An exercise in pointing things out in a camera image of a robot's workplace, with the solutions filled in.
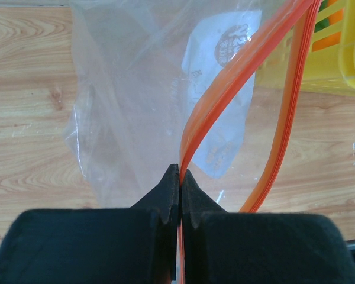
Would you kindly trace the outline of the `clear zip top bag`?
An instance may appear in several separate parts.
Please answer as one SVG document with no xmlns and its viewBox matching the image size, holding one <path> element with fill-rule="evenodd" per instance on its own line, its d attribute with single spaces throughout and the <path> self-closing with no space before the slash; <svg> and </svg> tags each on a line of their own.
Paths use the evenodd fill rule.
<svg viewBox="0 0 355 284">
<path fill-rule="evenodd" d="M 257 211 L 282 164 L 320 1 L 72 1 L 78 76 L 66 141 L 105 205 L 130 202 L 170 164 L 222 179 L 242 150 L 257 86 L 281 92 Z"/>
</svg>

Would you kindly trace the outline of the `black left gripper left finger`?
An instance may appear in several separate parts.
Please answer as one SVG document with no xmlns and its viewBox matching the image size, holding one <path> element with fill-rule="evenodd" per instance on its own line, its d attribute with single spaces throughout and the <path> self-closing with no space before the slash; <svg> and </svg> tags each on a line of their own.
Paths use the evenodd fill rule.
<svg viewBox="0 0 355 284">
<path fill-rule="evenodd" d="M 129 208 L 32 209 L 0 245 L 0 283 L 171 283 L 179 169 Z"/>
</svg>

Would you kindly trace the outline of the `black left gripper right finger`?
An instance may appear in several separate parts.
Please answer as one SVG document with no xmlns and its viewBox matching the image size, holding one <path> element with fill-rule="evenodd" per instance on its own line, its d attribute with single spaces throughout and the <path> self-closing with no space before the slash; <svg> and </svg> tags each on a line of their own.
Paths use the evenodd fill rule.
<svg viewBox="0 0 355 284">
<path fill-rule="evenodd" d="M 186 283 L 355 283 L 355 261 L 327 217 L 232 213 L 187 172 L 181 187 Z"/>
</svg>

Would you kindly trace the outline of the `orange toy tangerine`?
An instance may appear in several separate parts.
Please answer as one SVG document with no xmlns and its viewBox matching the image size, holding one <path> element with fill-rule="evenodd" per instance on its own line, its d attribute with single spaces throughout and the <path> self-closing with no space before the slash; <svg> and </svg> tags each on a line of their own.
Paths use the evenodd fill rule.
<svg viewBox="0 0 355 284">
<path fill-rule="evenodd" d="M 338 22 L 340 22 L 343 19 L 343 14 L 344 10 L 341 9 L 337 12 L 335 12 L 333 15 L 330 15 L 328 18 L 325 20 L 322 20 L 319 24 L 316 25 L 315 27 L 315 32 L 323 30 L 324 28 L 327 28 L 329 26 L 332 26 Z M 329 46 L 333 46 L 335 44 L 338 44 L 340 42 L 340 37 L 341 37 L 341 32 L 328 32 L 328 35 L 325 38 L 322 38 L 316 42 L 313 43 L 312 45 L 312 51 L 318 51 L 324 48 L 327 48 Z"/>
</svg>

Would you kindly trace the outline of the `yellow plastic shopping basket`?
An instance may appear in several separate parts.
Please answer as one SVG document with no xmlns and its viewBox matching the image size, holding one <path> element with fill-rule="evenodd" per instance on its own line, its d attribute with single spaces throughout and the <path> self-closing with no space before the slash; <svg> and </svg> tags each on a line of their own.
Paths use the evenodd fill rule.
<svg viewBox="0 0 355 284">
<path fill-rule="evenodd" d="M 355 96 L 355 1 L 325 1 L 316 25 L 341 9 L 340 22 L 313 33 L 301 83 L 304 92 Z M 314 42 L 338 31 L 338 44 L 312 51 Z"/>
</svg>

